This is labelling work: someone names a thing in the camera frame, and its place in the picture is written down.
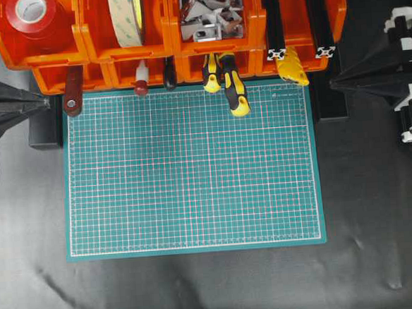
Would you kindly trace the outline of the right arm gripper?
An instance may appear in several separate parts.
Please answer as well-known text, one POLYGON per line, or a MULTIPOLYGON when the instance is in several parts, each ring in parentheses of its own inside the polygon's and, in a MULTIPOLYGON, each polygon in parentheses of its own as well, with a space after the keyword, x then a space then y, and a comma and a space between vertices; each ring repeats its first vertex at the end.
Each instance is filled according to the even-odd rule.
POLYGON ((384 24, 384 32, 389 44, 371 54, 356 65, 346 69, 331 79, 330 87, 336 91, 357 92, 382 97, 401 119, 401 140, 412 143, 412 78, 403 83, 380 83, 359 86, 343 83, 353 78, 374 75, 398 67, 405 75, 412 75, 412 6, 392 9, 392 14, 384 24))

